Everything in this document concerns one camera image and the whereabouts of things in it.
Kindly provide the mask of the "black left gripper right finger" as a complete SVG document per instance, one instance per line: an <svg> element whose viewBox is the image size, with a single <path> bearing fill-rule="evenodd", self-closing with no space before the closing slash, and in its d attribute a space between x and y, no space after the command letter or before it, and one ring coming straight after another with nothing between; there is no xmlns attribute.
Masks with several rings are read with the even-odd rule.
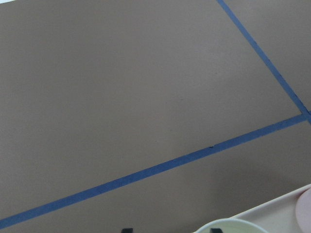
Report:
<svg viewBox="0 0 311 233"><path fill-rule="evenodd" d="M223 233L222 229L220 228L211 228L210 232L211 233Z"/></svg>

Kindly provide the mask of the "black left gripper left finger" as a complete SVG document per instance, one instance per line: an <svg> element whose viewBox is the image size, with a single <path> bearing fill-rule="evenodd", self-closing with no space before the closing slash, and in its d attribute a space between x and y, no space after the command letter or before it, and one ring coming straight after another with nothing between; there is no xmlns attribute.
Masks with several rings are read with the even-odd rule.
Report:
<svg viewBox="0 0 311 233"><path fill-rule="evenodd" d="M133 228L124 228L121 233L133 233Z"/></svg>

